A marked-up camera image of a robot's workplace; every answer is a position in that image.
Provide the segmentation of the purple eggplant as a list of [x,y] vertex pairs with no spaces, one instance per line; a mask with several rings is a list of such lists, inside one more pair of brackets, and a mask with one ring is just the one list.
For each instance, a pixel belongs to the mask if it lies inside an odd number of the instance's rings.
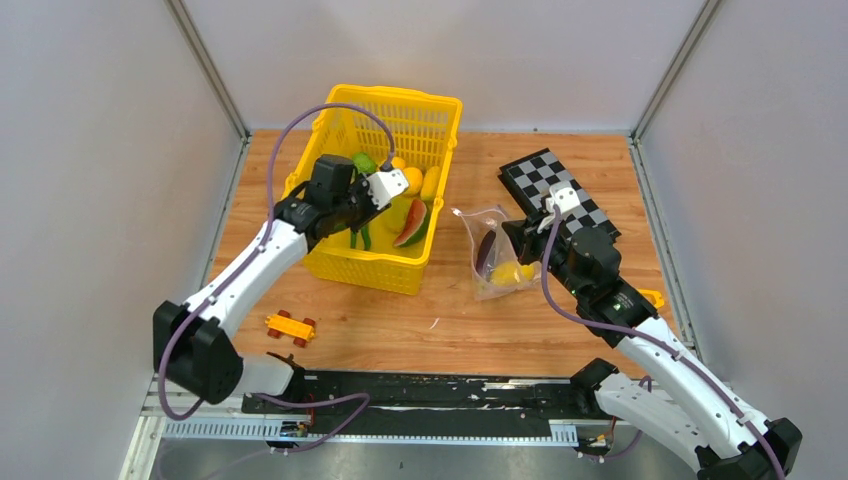
[[497,233],[495,230],[488,230],[482,237],[479,243],[474,268],[475,272],[484,280],[487,280],[495,267],[496,253],[495,242]]

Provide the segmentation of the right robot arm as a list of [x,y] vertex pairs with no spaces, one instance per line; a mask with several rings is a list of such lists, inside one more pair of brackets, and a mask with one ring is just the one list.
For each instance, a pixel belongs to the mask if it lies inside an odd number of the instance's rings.
[[620,275],[621,254],[600,227],[568,235],[559,214],[502,225],[518,261],[541,262],[577,301],[563,317],[587,327],[658,382],[657,395],[596,358],[572,378],[571,403],[584,417],[620,418],[675,453],[700,479],[783,479],[803,435],[731,391],[694,355],[652,303]]

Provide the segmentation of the yellow plastic basket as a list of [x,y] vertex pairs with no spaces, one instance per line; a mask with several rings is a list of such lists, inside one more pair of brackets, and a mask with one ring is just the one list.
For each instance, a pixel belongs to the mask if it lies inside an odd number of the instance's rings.
[[395,141],[395,153],[408,167],[424,173],[436,171],[438,180],[432,199],[426,203],[430,217],[418,241],[395,247],[398,234],[387,221],[390,217],[399,223],[405,219],[391,209],[370,222],[370,250],[352,248],[350,233],[344,231],[321,241],[302,263],[320,279],[415,295],[430,260],[438,216],[444,206],[462,103],[454,97],[412,89],[352,84],[334,86],[326,101],[337,106],[322,111],[313,121],[308,143],[296,168],[286,178],[286,192],[309,179],[322,154],[349,157],[365,152],[378,163],[385,160],[390,148],[386,132],[369,117],[349,110],[351,104],[372,112],[387,125]]

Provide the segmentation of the clear zip top bag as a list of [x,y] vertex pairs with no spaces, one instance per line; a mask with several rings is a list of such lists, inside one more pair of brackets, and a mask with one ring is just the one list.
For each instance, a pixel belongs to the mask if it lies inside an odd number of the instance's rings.
[[495,267],[503,262],[519,261],[513,251],[513,248],[501,227],[501,223],[509,220],[509,215],[500,206],[480,209],[477,211],[463,211],[459,208],[452,208],[452,213],[457,216],[466,228],[470,241],[470,266],[471,279],[473,286],[474,298],[478,301],[491,300],[498,297],[503,297],[514,292],[528,290],[534,288],[540,281],[540,264],[539,262],[531,263],[536,269],[534,281],[528,285],[522,285],[518,288],[498,288],[489,282],[489,278],[484,280],[476,272],[474,268],[477,249],[482,237],[488,230],[495,230],[497,239],[495,242]]

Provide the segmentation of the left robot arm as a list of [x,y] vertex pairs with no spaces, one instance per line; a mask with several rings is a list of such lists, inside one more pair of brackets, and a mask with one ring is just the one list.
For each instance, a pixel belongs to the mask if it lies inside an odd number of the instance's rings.
[[339,155],[322,155],[311,177],[270,212],[248,246],[215,279],[181,303],[153,313],[154,367],[208,404],[235,394],[262,393],[283,413],[298,411],[306,386],[292,365],[241,356],[233,339],[247,315],[292,266],[323,239],[357,231],[401,196],[409,183],[399,169],[361,174]]

